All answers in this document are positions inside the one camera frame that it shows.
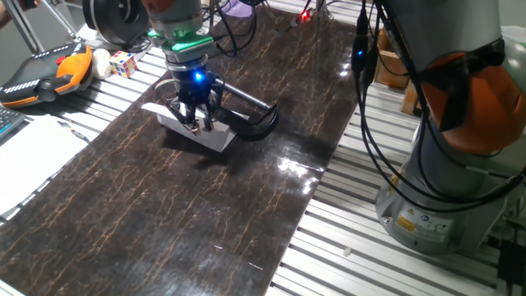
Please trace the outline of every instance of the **blue led light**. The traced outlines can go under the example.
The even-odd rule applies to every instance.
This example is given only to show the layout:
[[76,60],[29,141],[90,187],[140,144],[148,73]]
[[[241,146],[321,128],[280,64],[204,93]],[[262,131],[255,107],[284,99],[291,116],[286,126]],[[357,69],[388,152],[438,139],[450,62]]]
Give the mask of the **blue led light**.
[[197,82],[201,82],[203,79],[205,79],[205,76],[202,75],[202,74],[199,73],[199,72],[196,72],[196,74],[194,75],[194,77],[196,78],[196,81],[197,81]]

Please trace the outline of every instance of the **white paper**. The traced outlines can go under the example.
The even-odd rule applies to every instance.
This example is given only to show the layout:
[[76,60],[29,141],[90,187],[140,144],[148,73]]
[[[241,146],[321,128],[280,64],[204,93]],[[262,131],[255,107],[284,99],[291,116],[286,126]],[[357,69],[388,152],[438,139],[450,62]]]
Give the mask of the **white paper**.
[[87,146],[57,120],[37,118],[0,146],[0,214],[24,201]]

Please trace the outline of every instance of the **purple object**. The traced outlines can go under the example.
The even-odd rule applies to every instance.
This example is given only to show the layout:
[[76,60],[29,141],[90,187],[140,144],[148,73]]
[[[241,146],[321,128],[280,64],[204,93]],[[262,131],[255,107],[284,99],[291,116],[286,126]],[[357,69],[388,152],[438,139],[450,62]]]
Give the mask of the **purple object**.
[[224,8],[228,16],[249,17],[252,15],[252,8],[247,4],[241,3],[238,0],[230,0],[230,4],[232,5],[230,9],[228,9],[228,7],[230,6],[228,4]]

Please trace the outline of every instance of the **keyboard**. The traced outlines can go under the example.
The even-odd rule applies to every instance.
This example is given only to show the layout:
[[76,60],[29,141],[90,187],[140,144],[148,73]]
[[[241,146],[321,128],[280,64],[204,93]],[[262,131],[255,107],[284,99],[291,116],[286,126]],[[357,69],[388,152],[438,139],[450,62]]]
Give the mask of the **keyboard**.
[[23,123],[24,118],[25,115],[20,112],[0,108],[0,139]]

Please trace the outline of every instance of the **warning label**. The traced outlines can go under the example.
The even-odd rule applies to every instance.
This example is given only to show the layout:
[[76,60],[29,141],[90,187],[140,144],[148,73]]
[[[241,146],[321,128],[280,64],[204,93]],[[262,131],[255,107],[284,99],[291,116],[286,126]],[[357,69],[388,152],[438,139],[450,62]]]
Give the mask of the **warning label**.
[[429,215],[409,204],[400,211],[396,224],[411,234],[432,242],[442,243],[450,231],[453,220]]

